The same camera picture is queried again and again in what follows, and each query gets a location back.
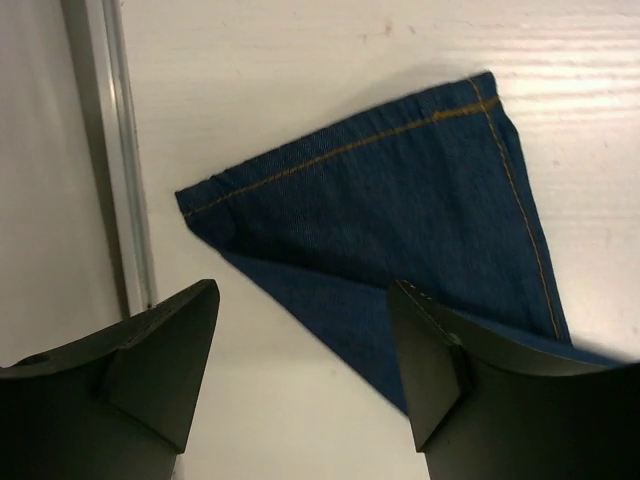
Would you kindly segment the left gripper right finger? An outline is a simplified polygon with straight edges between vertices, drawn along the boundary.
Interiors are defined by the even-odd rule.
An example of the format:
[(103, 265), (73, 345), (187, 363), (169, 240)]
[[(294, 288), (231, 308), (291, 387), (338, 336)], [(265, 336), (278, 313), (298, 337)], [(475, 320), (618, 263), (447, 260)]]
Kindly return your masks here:
[(639, 367), (388, 292), (415, 447), (433, 479), (635, 479)]

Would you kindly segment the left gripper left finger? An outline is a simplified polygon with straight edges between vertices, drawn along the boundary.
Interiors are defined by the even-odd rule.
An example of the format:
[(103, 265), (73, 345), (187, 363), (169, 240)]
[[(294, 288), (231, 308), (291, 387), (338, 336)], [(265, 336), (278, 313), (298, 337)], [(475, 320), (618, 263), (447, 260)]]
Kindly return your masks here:
[(186, 450), (219, 290), (155, 307), (1, 371), (4, 479), (169, 479)]

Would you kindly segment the dark blue denim trousers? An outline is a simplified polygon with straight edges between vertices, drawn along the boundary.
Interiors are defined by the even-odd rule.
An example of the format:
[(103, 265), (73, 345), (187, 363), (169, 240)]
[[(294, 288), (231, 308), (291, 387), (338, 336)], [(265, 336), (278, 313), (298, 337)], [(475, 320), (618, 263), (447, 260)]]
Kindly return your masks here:
[(405, 281), (572, 359), (521, 143), (492, 73), (357, 113), (175, 194), (187, 227), (406, 410), (387, 309)]

